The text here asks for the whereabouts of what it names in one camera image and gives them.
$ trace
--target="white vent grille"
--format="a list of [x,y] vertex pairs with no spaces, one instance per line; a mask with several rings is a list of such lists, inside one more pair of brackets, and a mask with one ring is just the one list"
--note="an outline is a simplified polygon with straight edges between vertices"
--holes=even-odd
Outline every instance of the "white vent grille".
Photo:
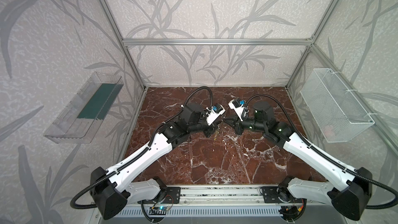
[[[167,217],[275,217],[281,216],[278,206],[172,207]],[[125,207],[115,217],[143,217],[141,207]]]

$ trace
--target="green mat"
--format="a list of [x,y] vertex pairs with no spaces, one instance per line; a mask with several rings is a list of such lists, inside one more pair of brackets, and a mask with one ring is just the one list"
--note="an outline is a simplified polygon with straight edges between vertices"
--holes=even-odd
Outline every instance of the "green mat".
[[102,83],[77,118],[103,120],[122,87],[122,84]]

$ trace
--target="red marble surface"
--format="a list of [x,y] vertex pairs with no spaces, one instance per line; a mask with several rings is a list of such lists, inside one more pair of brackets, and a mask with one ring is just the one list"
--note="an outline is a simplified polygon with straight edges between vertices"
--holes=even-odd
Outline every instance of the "red marble surface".
[[[278,99],[291,115],[291,119],[302,132],[302,126],[293,109],[291,101],[283,87],[212,87],[213,103],[220,103],[226,109],[225,116],[235,112],[228,107],[231,99],[239,97],[248,100],[258,93],[269,94]],[[155,128],[180,109],[180,105],[194,88],[191,87],[152,87],[148,89],[140,115],[125,157],[135,152],[149,141]],[[257,97],[257,101],[266,100],[274,107],[277,121],[287,122],[281,109],[270,99]],[[190,102],[203,106],[209,105],[206,90],[196,93]],[[145,181],[154,176],[171,184],[278,184],[287,175],[307,180],[311,175],[315,181],[324,178],[298,157],[278,148],[262,137],[262,133],[245,130],[237,136],[226,123],[210,138],[203,133],[192,134],[187,142],[164,155],[135,181]]]

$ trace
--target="wire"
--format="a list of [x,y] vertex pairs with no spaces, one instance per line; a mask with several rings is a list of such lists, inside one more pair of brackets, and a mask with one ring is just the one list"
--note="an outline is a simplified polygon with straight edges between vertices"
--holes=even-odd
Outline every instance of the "wire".
[[[173,205],[174,205],[174,199],[173,199],[173,197],[171,196],[171,195],[166,195],[165,197],[164,197],[164,199],[166,199],[166,197],[170,197],[171,199],[172,199],[172,206],[171,207],[167,207],[167,209],[166,210],[160,210],[159,209],[159,211],[169,211],[170,209],[172,209],[172,207],[173,207]],[[156,204],[158,204],[158,202],[156,202],[155,204],[153,204],[153,206],[151,207],[151,212],[152,212],[152,215],[165,215],[165,214],[157,214],[153,209],[154,209],[154,207],[156,206]]]
[[146,218],[148,221],[150,221],[151,223],[159,223],[159,222],[161,222],[161,221],[164,219],[164,217],[162,217],[162,219],[160,219],[159,221],[155,221],[154,218],[150,218],[150,217],[148,216],[147,212],[145,211],[143,201],[141,201],[141,210],[142,210],[142,213],[144,214],[145,218]]
[[136,157],[134,157],[132,160],[126,162],[125,164],[123,164],[122,166],[120,166],[119,168],[117,168],[117,172],[113,171],[111,173],[109,173],[108,175],[102,177],[101,179],[99,179],[98,181],[94,182],[93,184],[87,186],[86,188],[84,188],[82,191],[80,191],[79,193],[77,193],[70,201],[70,206],[74,209],[88,209],[88,208],[96,208],[97,205],[96,204],[88,204],[88,205],[81,205],[81,204],[77,204],[76,201],[85,193],[87,193],[89,190],[93,189],[94,187],[98,186],[99,184],[105,182],[107,179],[109,179],[110,177],[114,176],[115,174],[119,173],[120,171],[122,171],[123,169],[125,169],[127,166],[131,165],[133,162],[137,161],[140,157],[142,157],[148,150],[149,147],[152,146],[153,143],[153,139],[155,138],[156,133],[159,131],[159,129],[166,124],[167,122],[169,122],[170,120],[172,120],[173,118],[179,116],[182,111],[183,108],[188,104],[188,101],[190,100],[190,98],[196,94],[197,92],[206,89],[209,92],[210,95],[210,108],[213,106],[213,93],[210,89],[210,87],[198,87],[196,88],[193,92],[191,92],[191,94],[185,99],[182,108],[180,109],[180,111],[175,114],[172,117],[169,117],[166,121],[164,121],[160,126],[158,126],[155,131],[152,133],[151,138],[149,140],[148,143],[148,147],[145,147],[145,149],[142,150],[142,152],[140,152]]
[[245,103],[245,106],[247,107],[247,104],[248,104],[253,98],[259,97],[259,96],[268,97],[268,98],[272,99],[273,101],[275,101],[275,102],[278,104],[278,106],[281,107],[281,109],[282,109],[283,113],[285,114],[287,120],[289,121],[290,125],[293,127],[293,130],[297,133],[297,135],[301,138],[301,140],[302,140],[308,147],[310,147],[313,151],[315,151],[318,155],[320,155],[321,157],[323,157],[324,159],[326,159],[327,161],[329,161],[329,162],[332,163],[333,165],[337,166],[338,168],[344,170],[345,172],[348,172],[349,174],[351,174],[351,175],[353,175],[353,176],[355,176],[355,177],[358,177],[358,178],[362,179],[362,180],[365,181],[365,182],[371,183],[371,184],[373,184],[373,185],[375,185],[375,186],[378,186],[378,187],[381,187],[381,188],[383,188],[383,189],[385,189],[385,190],[387,190],[387,191],[390,191],[392,194],[395,195],[395,198],[392,199],[392,200],[391,200],[390,202],[388,202],[388,203],[380,204],[380,205],[367,205],[367,206],[366,206],[366,209],[385,209],[385,208],[391,208],[391,207],[393,207],[393,206],[395,206],[395,205],[398,204],[398,192],[397,192],[395,189],[393,189],[393,188],[391,188],[391,187],[389,187],[389,186],[387,186],[387,185],[385,185],[385,184],[383,184],[383,183],[380,183],[380,182],[378,182],[378,181],[375,181],[375,180],[373,180],[373,179],[369,179],[369,178],[367,178],[367,177],[364,177],[364,176],[362,176],[361,174],[359,174],[359,173],[357,173],[357,172],[355,172],[355,171],[352,171],[352,170],[350,170],[350,169],[347,169],[347,168],[344,167],[343,165],[341,165],[341,164],[339,164],[338,162],[336,162],[334,159],[330,158],[329,156],[327,156],[326,154],[324,154],[323,152],[321,152],[318,148],[316,148],[315,146],[311,145],[311,143],[301,134],[301,132],[298,131],[296,125],[293,123],[293,121],[291,120],[289,114],[286,112],[286,109],[285,109],[285,108],[282,106],[282,104],[281,104],[277,99],[275,99],[274,97],[272,97],[272,96],[270,96],[270,95],[266,95],[266,94],[254,95],[254,96],[252,96],[252,97]]

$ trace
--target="black cable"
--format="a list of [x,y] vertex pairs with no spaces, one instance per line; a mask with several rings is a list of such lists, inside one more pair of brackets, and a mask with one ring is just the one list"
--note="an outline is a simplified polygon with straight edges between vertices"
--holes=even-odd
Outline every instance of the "black cable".
[[[186,104],[188,103],[188,101],[190,100],[190,98],[197,92],[199,92],[200,90],[206,89],[207,91],[209,91],[210,94],[210,108],[213,106],[213,93],[210,89],[210,87],[198,87],[196,88],[193,92],[191,92],[191,94],[185,99],[184,103],[183,103],[183,107],[186,106]],[[158,126],[155,131],[152,133],[150,141],[148,143],[148,146],[151,147],[152,143],[153,143],[153,139],[155,138],[156,133],[159,131],[159,129],[167,122],[169,122],[170,120],[172,120],[173,118],[177,117],[178,115],[180,115],[182,113],[183,108],[181,108],[181,110],[175,114],[172,117],[169,117],[166,121],[164,121],[160,126]],[[128,161],[127,163],[123,164],[122,166],[120,166],[119,168],[117,168],[117,172],[122,171],[123,169],[125,169],[127,166],[131,165],[133,162],[137,161],[140,157],[142,157],[142,155],[144,155],[147,151],[149,150],[148,147],[145,147],[145,149],[142,150],[142,152],[140,152],[136,157],[134,157],[132,160]],[[77,204],[76,201],[77,199],[79,199],[82,195],[84,195],[86,192],[88,192],[89,190],[93,189],[94,187],[96,187],[97,185],[99,185],[100,183],[104,182],[105,180],[109,179],[110,177],[112,177],[113,175],[115,175],[117,172],[111,172],[108,175],[102,177],[101,179],[99,179],[98,181],[94,182],[93,184],[91,184],[90,186],[86,187],[85,189],[83,189],[82,191],[80,191],[79,193],[77,193],[72,200],[70,201],[70,206],[74,209],[88,209],[88,208],[96,208],[97,205],[95,204],[88,204],[88,205],[81,205],[81,204]]]
[[159,221],[156,221],[154,218],[150,218],[149,216],[148,216],[148,214],[147,214],[147,212],[145,211],[145,208],[144,208],[144,203],[141,201],[141,210],[142,210],[142,213],[144,214],[144,216],[145,216],[145,218],[148,220],[148,221],[150,221],[151,223],[159,223],[159,222],[161,222],[163,219],[164,219],[164,217],[161,219],[161,220],[159,220]]
[[359,173],[357,173],[357,172],[355,172],[355,171],[353,172],[353,171],[350,170],[350,169],[346,169],[346,167],[344,167],[343,165],[339,164],[339,163],[336,162],[335,160],[333,160],[333,159],[331,159],[330,157],[328,157],[327,155],[325,155],[323,152],[321,152],[320,150],[318,150],[315,146],[311,146],[310,142],[308,142],[307,139],[298,131],[296,125],[293,123],[293,121],[291,120],[289,114],[286,112],[286,109],[285,109],[285,108],[282,106],[282,104],[281,104],[277,99],[275,99],[274,97],[272,97],[272,96],[270,96],[270,95],[266,95],[266,94],[254,95],[254,96],[252,96],[252,97],[245,103],[245,107],[247,107],[247,104],[248,104],[254,97],[259,97],[259,96],[268,97],[268,98],[272,99],[273,101],[275,101],[275,102],[278,104],[278,106],[282,109],[282,111],[283,111],[283,113],[285,114],[285,116],[286,116],[287,120],[289,121],[290,125],[293,127],[293,130],[297,133],[297,135],[301,138],[301,140],[302,140],[307,146],[309,146],[313,151],[315,151],[318,155],[320,155],[321,157],[323,157],[323,158],[326,159],[327,161],[331,162],[333,165],[337,166],[338,168],[340,168],[340,169],[342,169],[342,170],[345,170],[345,171],[348,172],[349,174],[351,174],[351,175],[353,175],[353,176],[355,176],[355,177],[358,177],[358,178],[364,180],[365,182],[371,183],[371,184],[373,184],[373,185],[375,185],[375,186],[377,186],[377,187],[381,187],[381,188],[383,188],[383,189],[385,189],[385,190],[387,190],[387,191],[390,191],[392,194],[395,195],[395,198],[392,199],[392,200],[391,200],[390,202],[388,202],[388,203],[380,204],[380,205],[368,205],[368,206],[366,206],[366,209],[385,209],[385,208],[391,208],[391,207],[393,207],[393,206],[395,206],[395,205],[398,204],[398,192],[397,192],[395,189],[393,189],[393,188],[391,188],[391,187],[389,187],[389,186],[387,186],[387,185],[385,185],[385,184],[383,184],[383,183],[380,183],[380,182],[378,182],[378,181],[375,181],[375,180],[369,179],[369,178],[367,178],[367,177],[364,177],[364,176],[362,176],[361,174],[359,174]]
[[298,218],[300,218],[300,217],[304,214],[304,211],[305,211],[306,206],[307,206],[307,199],[303,199],[303,200],[302,200],[302,209],[301,209],[300,212],[298,212],[298,213],[296,212],[296,213],[294,213],[294,214],[288,214],[288,213],[284,213],[284,212],[280,211],[280,213],[283,214],[283,215],[297,215],[296,217],[291,218],[291,219],[284,219],[284,218],[282,218],[282,219],[284,219],[285,221],[288,221],[288,222],[296,221]]

